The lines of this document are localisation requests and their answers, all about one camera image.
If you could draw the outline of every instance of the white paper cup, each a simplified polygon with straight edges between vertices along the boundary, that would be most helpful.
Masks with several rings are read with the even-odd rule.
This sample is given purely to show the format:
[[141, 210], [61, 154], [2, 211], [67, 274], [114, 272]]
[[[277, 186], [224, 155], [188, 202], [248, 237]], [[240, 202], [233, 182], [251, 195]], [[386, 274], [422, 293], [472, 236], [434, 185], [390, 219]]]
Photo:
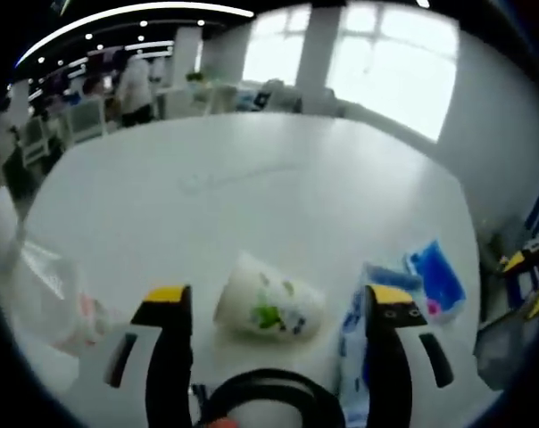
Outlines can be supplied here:
[[214, 321], [234, 330], [279, 339], [308, 339], [323, 319], [325, 297], [249, 254], [238, 258]]

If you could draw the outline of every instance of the blue plastic package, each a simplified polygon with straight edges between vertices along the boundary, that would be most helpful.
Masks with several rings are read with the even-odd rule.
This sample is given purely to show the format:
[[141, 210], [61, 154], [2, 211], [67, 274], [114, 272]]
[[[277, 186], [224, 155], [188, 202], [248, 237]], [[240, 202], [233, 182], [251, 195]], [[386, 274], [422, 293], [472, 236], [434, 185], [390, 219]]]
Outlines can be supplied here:
[[369, 419], [369, 387], [365, 383], [366, 296], [366, 288], [360, 286], [352, 297], [352, 305], [341, 329], [339, 403], [346, 428], [365, 428]]
[[422, 278], [420, 276], [395, 272], [386, 267], [365, 263], [361, 275], [361, 284], [370, 283], [391, 285], [407, 292], [415, 292], [422, 289]]
[[404, 262], [413, 275], [422, 277], [428, 306], [435, 318], [447, 321], [460, 312], [466, 294], [438, 241], [431, 242], [424, 250], [406, 255]]

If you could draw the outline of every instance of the window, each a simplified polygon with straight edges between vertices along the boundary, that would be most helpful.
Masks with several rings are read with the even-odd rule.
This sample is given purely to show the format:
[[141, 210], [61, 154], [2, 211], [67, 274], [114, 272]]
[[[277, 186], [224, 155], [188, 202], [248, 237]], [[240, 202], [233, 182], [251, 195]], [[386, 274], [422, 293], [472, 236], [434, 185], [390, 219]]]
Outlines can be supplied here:
[[243, 79], [266, 82], [278, 78], [294, 85], [310, 13], [311, 7], [305, 4], [260, 15], [253, 23]]
[[349, 4], [328, 86], [336, 96], [438, 140], [452, 99], [458, 26], [445, 17], [388, 4]]

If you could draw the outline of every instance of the tabletop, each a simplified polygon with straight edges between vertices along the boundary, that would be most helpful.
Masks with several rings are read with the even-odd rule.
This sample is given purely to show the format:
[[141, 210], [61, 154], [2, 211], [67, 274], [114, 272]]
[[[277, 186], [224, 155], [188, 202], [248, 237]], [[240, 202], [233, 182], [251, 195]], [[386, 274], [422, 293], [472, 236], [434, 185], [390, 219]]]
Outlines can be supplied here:
[[[276, 366], [332, 388], [362, 263], [401, 267], [434, 239], [467, 298], [445, 333], [470, 351], [476, 341], [477, 244], [458, 180], [362, 123], [238, 113], [121, 130], [64, 154], [26, 227], [76, 260], [87, 292], [117, 309], [133, 311], [154, 287], [191, 284], [192, 382]], [[216, 328], [241, 251], [326, 294], [316, 338], [248, 342]]]

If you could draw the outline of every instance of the black cable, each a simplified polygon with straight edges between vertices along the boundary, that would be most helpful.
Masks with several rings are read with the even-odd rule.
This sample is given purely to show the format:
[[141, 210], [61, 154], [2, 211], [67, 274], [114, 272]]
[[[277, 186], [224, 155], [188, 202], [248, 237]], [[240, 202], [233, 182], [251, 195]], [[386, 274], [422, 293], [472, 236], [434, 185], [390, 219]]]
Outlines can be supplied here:
[[334, 395], [300, 374], [269, 368], [239, 374], [223, 383], [204, 403], [199, 425], [210, 424], [232, 409], [260, 399], [295, 407], [302, 416], [303, 428], [345, 427], [343, 411]]

